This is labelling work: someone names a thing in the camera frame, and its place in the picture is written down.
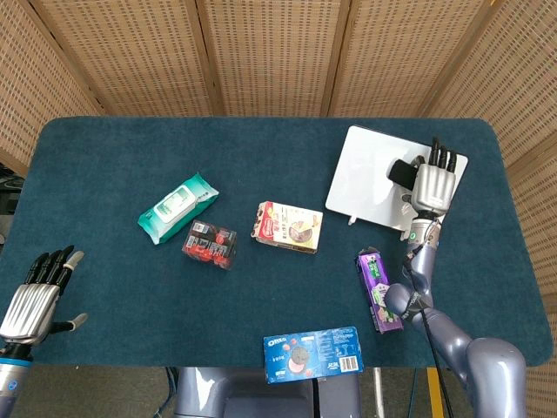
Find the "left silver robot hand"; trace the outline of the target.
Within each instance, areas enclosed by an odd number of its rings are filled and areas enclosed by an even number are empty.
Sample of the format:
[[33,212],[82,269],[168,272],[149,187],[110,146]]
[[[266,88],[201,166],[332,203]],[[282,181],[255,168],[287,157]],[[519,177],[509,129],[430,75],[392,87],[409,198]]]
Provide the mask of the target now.
[[36,258],[3,318],[1,337],[6,343],[33,347],[50,334],[74,332],[88,320],[87,313],[72,320],[53,320],[57,303],[83,257],[82,251],[68,246]]

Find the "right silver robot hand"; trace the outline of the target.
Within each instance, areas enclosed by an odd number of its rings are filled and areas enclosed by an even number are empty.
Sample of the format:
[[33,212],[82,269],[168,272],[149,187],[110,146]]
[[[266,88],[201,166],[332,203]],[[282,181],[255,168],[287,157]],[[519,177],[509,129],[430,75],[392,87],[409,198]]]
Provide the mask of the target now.
[[422,219],[438,219],[451,205],[456,184],[458,153],[448,150],[433,137],[428,159],[416,156],[410,166],[415,168],[414,184],[409,203]]

